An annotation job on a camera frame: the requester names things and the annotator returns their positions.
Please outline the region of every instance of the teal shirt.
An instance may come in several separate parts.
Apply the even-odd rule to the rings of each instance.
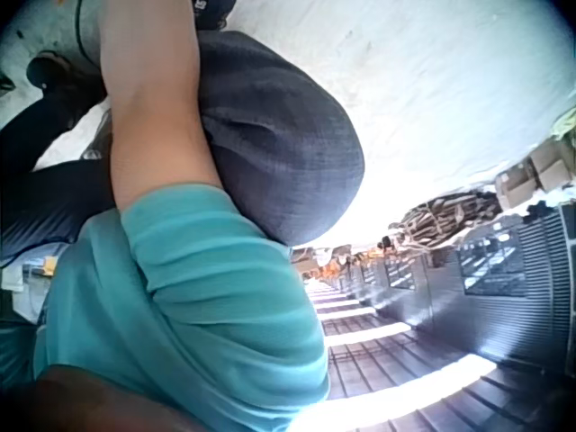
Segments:
[[[35,377],[79,366],[226,432],[285,430],[329,389],[287,248],[213,187],[173,186],[93,217],[47,302]]]

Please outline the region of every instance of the jeans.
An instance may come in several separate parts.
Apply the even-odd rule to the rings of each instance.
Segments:
[[[247,35],[198,37],[202,125],[225,190],[271,239],[287,246],[315,239],[342,216],[364,175],[347,114],[309,76]],[[88,218],[114,206],[107,157],[31,172],[90,107],[80,92],[57,90],[0,131],[3,262],[74,242]]]

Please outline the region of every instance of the tiled floor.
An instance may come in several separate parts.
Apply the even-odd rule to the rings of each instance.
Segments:
[[[86,1],[81,20],[93,59],[98,3]],[[31,0],[8,29],[0,68],[17,89],[0,99],[0,127],[40,97],[23,74],[38,51],[89,68],[74,37],[75,7]],[[372,240],[411,206],[491,180],[576,104],[572,31],[540,0],[239,0],[229,29],[312,75],[356,126],[365,180],[319,245]],[[101,112],[94,108],[41,164],[76,158]]]

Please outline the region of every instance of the shirt sleeve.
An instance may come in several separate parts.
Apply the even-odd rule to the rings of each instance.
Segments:
[[[288,249],[223,191],[172,186],[141,198],[121,221],[191,367],[249,412],[246,427],[282,430],[326,397],[322,329]]]

